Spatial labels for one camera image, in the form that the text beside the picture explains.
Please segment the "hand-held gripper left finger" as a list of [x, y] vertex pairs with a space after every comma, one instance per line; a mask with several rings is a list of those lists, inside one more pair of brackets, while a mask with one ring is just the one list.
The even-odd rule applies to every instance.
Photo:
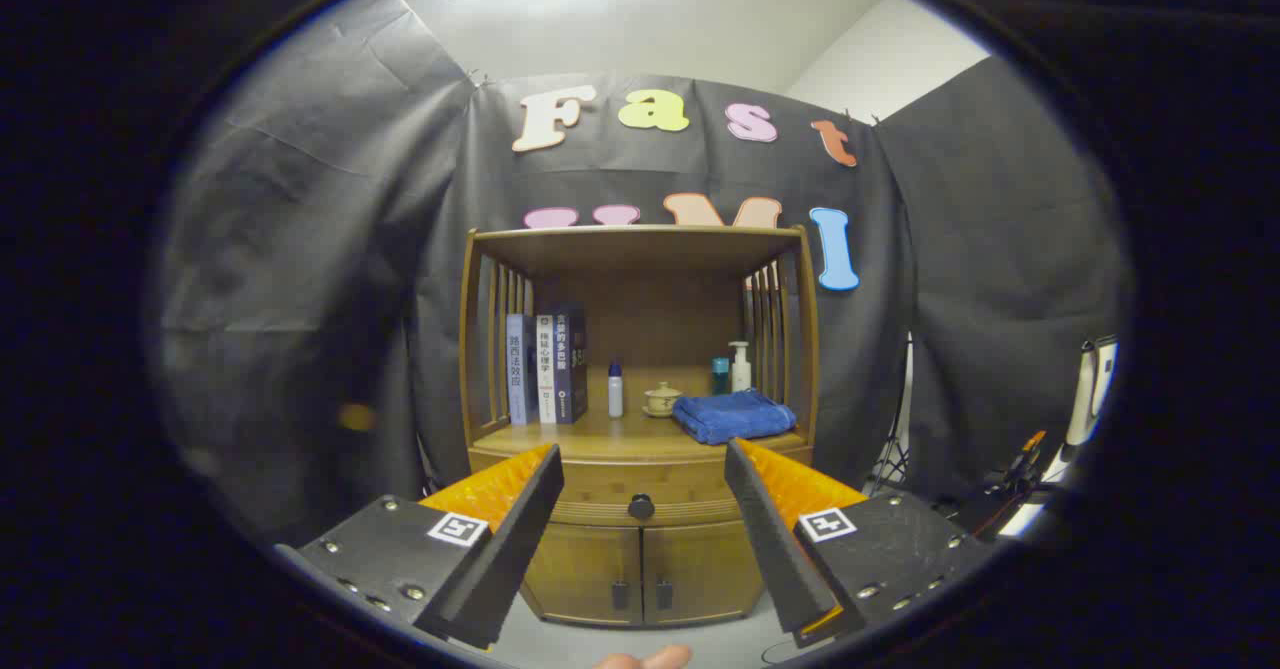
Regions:
[[486, 650], [525, 581], [564, 487], [543, 444], [412, 500], [384, 492], [314, 540], [279, 542], [285, 569], [411, 640]]

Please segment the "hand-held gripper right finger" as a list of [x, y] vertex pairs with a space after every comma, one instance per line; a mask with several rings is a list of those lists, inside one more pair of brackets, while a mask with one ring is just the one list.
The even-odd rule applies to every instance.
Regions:
[[859, 634], [965, 588], [998, 554], [910, 492], [874, 498], [733, 437], [724, 481], [782, 631], [800, 647]]

